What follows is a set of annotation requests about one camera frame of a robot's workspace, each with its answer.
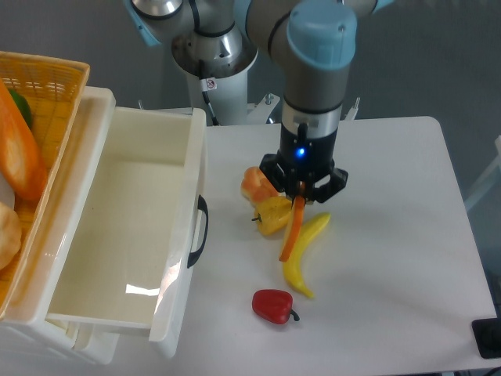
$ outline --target orange bell pepper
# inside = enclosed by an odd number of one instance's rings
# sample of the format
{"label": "orange bell pepper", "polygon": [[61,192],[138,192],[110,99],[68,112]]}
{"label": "orange bell pepper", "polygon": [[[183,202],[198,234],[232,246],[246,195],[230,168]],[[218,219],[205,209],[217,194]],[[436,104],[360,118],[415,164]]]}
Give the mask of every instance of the orange bell pepper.
{"label": "orange bell pepper", "polygon": [[270,197],[279,196],[275,187],[257,166],[249,167],[245,171],[240,191],[252,205],[259,204]]}
{"label": "orange bell pepper", "polygon": [[1,78],[0,171],[24,200],[39,199],[47,184],[40,148]]}

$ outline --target orange carrot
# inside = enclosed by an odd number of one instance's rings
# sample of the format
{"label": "orange carrot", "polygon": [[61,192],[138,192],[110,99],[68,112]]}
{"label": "orange carrot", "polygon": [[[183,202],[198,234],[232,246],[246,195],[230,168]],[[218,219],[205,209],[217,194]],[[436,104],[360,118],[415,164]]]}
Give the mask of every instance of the orange carrot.
{"label": "orange carrot", "polygon": [[301,225],[303,224],[303,214],[305,213],[305,198],[296,196],[292,205],[292,215],[289,217],[289,222],[285,229],[283,237],[282,251],[280,252],[279,260],[285,262],[289,259],[294,245],[299,238]]}
{"label": "orange carrot", "polygon": [[39,199],[47,183],[40,148],[1,78],[0,172],[25,200]]}

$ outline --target pepper stem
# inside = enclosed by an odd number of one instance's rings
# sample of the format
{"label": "pepper stem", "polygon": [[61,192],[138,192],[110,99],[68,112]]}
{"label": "pepper stem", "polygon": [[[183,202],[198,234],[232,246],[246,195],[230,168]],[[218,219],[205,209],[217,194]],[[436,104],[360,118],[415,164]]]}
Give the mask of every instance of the pepper stem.
{"label": "pepper stem", "polygon": [[263,222],[263,220],[261,219],[261,213],[258,213],[258,216],[256,218],[252,218],[252,222],[255,221]]}
{"label": "pepper stem", "polygon": [[299,315],[293,309],[290,310],[290,314],[294,318],[294,321],[299,321]]}

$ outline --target blue led light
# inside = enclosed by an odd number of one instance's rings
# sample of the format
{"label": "blue led light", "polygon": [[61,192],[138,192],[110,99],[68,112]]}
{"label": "blue led light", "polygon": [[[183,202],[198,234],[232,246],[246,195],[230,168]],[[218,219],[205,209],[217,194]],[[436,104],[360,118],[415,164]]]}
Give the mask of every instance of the blue led light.
{"label": "blue led light", "polygon": [[303,158],[305,156],[305,152],[306,150],[304,149],[304,147],[300,147],[296,150],[296,157]]}

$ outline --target orange vegetable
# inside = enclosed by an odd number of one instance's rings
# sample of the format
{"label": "orange vegetable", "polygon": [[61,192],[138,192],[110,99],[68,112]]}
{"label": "orange vegetable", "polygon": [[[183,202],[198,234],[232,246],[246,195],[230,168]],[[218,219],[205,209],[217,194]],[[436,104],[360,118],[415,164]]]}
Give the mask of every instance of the orange vegetable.
{"label": "orange vegetable", "polygon": [[0,171],[24,200],[40,198],[47,183],[40,148],[1,79]]}
{"label": "orange vegetable", "polygon": [[252,205],[259,204],[270,197],[279,196],[265,174],[256,166],[249,167],[243,174],[240,191]]}
{"label": "orange vegetable", "polygon": [[305,213],[305,198],[296,196],[292,204],[292,215],[289,217],[289,222],[285,229],[285,236],[283,237],[282,251],[280,252],[279,260],[285,262],[289,259],[294,245],[299,238],[301,225],[303,223],[303,215]]}

